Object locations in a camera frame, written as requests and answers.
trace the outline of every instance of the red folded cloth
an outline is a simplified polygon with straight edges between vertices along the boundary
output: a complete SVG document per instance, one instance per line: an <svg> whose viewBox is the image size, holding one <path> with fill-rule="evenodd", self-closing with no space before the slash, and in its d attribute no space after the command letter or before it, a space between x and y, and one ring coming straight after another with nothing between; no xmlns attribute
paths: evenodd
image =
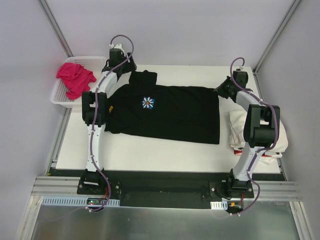
<svg viewBox="0 0 320 240"><path fill-rule="evenodd" d="M94 83L97 80L92 71L86 70L80 64L71 62L66 62L60 67L56 78L60 78L69 89L66 96L70 100L81 97L85 91L90 91L88 83Z"/></svg>

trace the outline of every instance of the table top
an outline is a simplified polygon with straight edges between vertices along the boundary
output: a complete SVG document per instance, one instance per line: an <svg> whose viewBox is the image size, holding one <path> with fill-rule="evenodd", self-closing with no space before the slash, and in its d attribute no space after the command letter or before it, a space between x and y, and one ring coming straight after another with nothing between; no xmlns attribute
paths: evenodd
<svg viewBox="0 0 320 240"><path fill-rule="evenodd" d="M175 65L138 65L137 71L156 72L157 84L164 86L202 86L218 87L229 73L228 66L175 66ZM245 67L249 80L247 88L258 95L252 69ZM111 90L128 83L130 73L124 74ZM105 170L120 171L162 171L162 172L229 172L238 160L229 145L230 129L228 114L240 110L241 106L231 99L219 97L220 144L204 144L112 134L105 132L101 148ZM73 108L56 168L84 170L88 156L87 127L82 120L81 108ZM270 164L258 162L255 173L280 173L277 161Z"/></svg>

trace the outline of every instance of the flower graphic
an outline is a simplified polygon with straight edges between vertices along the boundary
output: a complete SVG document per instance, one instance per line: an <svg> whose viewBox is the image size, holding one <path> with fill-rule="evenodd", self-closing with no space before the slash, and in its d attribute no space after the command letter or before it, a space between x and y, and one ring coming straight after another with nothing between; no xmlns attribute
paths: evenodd
<svg viewBox="0 0 320 240"><path fill-rule="evenodd" d="M143 108L152 109L154 107L155 100L151 97L144 97L142 100L142 106Z"/></svg>

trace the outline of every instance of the folded white towel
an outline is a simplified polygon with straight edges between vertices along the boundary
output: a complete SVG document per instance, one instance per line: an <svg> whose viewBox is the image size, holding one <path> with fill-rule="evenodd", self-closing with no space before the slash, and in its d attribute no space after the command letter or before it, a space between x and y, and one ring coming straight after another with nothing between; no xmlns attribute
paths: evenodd
<svg viewBox="0 0 320 240"><path fill-rule="evenodd" d="M245 147L244 139L244 127L246 122L247 112L245 110L234 110L229 111L229 125L230 125L230 137L229 144L230 146L238 151L242 150ZM271 156L273 159L281 158L282 154L288 147L288 139L284 125L280 121L279 126L279 139L276 143L276 146L272 151L265 152L265 155Z"/></svg>

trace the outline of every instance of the plastic basket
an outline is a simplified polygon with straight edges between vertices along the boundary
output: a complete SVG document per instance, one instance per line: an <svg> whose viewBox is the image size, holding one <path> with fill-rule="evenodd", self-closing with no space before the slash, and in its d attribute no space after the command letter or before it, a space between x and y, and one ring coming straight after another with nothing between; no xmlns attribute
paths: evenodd
<svg viewBox="0 0 320 240"><path fill-rule="evenodd" d="M101 80L101 71L106 64L106 61L107 58L103 56L73 56L67 58L64 62L81 64L85 69L92 71L96 78L96 82L90 82L88 85L90 89L93 90ZM75 100L70 100L66 96L67 91L68 89L65 84L61 81L61 79L58 79L54 85L51 95L51 102L53 104L60 104L66 108L81 107L81 97Z"/></svg>

